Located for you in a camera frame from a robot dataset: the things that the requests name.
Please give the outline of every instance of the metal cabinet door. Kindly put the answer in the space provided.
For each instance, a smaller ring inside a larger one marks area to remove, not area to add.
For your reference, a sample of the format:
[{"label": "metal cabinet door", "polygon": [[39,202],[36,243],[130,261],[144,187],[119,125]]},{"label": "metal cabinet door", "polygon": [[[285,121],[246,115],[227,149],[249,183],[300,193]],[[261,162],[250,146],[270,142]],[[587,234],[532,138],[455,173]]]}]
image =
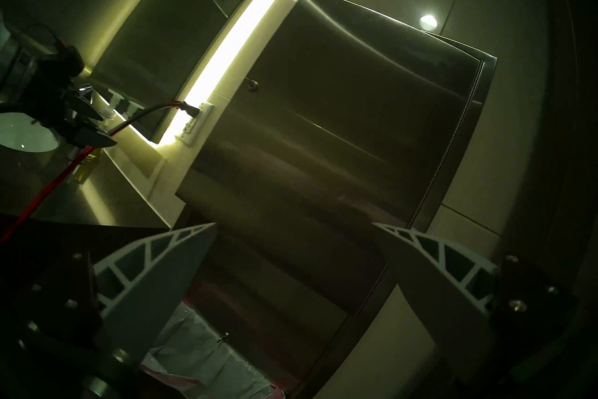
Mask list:
[{"label": "metal cabinet door", "polygon": [[242,241],[358,314],[384,269],[371,223],[411,223],[475,126],[457,130],[483,61],[457,45],[344,0],[299,0],[248,73],[259,90],[241,85],[178,190],[219,224],[214,250]]}]

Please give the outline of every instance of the electrical outlet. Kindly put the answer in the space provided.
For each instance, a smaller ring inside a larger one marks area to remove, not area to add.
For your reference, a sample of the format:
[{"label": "electrical outlet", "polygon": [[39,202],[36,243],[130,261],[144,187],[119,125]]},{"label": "electrical outlet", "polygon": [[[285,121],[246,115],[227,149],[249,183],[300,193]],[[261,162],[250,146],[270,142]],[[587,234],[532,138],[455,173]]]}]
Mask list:
[{"label": "electrical outlet", "polygon": [[210,112],[212,112],[212,108],[214,107],[214,105],[212,103],[202,103],[199,105],[199,110],[200,113],[197,117],[192,117],[190,119],[190,121],[187,122],[187,125],[185,125],[185,128],[183,129],[182,132],[180,132],[178,135],[175,135],[179,140],[181,140],[184,144],[186,144],[187,146],[190,146],[193,141],[195,140],[195,138],[197,137],[197,134],[199,133],[200,129],[202,128],[202,125],[204,124],[204,122],[207,119],[207,116],[210,115]]}]

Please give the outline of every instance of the black cable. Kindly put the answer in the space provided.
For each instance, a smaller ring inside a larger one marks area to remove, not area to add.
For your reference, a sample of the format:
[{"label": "black cable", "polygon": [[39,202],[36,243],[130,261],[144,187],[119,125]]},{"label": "black cable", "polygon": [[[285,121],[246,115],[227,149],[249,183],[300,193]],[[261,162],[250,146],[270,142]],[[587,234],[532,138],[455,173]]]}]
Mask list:
[{"label": "black cable", "polygon": [[46,24],[43,24],[41,22],[36,22],[35,24],[31,24],[26,29],[19,31],[19,33],[14,37],[14,41],[16,41],[18,43],[18,38],[24,33],[28,34],[29,31],[34,27],[43,27],[46,30],[48,30],[52,34],[52,37],[54,38],[53,47],[55,47],[57,49],[57,51],[60,51],[62,41],[58,38],[58,36],[54,33],[54,31],[51,28],[49,28]]},{"label": "black cable", "polygon": [[143,116],[146,116],[151,112],[158,111],[159,109],[165,109],[165,108],[181,108],[182,109],[182,106],[181,106],[182,103],[183,103],[182,101],[168,101],[167,103],[156,104],[155,106],[150,106],[147,109],[137,111],[130,118],[126,119],[126,121],[121,122],[119,125],[117,125],[112,130],[110,130],[109,135],[110,136],[116,135],[118,132],[120,132],[125,127],[131,125],[133,122],[137,122]]}]

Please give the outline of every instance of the glowing light strip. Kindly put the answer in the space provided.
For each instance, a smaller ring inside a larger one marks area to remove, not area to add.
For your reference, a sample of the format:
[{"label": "glowing light strip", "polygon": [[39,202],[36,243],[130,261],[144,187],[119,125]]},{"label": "glowing light strip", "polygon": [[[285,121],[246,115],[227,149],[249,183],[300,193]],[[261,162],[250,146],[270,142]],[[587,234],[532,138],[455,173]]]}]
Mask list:
[{"label": "glowing light strip", "polygon": [[[210,61],[199,75],[185,101],[192,106],[206,101],[222,76],[227,71],[238,52],[241,50],[251,33],[255,30],[261,19],[275,0],[252,0],[249,6],[243,11],[237,22],[233,25],[220,46],[214,52]],[[179,133],[189,120],[182,111],[178,112],[164,133],[160,145],[172,142],[172,137]]]}]

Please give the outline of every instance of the tile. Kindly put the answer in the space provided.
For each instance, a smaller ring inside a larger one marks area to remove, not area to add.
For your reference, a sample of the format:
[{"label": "tile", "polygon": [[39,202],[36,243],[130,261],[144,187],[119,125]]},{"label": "tile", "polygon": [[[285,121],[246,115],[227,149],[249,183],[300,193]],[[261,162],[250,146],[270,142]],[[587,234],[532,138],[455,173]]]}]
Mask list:
[{"label": "tile", "polygon": [[182,200],[176,197],[176,191],[197,157],[197,153],[230,102],[229,99],[218,93],[212,93],[207,101],[214,104],[214,108],[192,146],[187,147],[176,140],[157,148],[157,151],[166,159],[166,162],[159,175],[153,179],[152,188],[148,192],[146,200],[169,226],[176,222],[185,205]]},{"label": "tile", "polygon": [[440,205],[427,234],[445,238],[490,258],[501,237],[467,217]]},{"label": "tile", "polygon": [[443,203],[500,234],[539,129],[549,63],[546,0],[456,0],[443,35],[498,58]]},{"label": "tile", "polygon": [[434,341],[398,286],[315,399],[392,399],[429,360]]}]

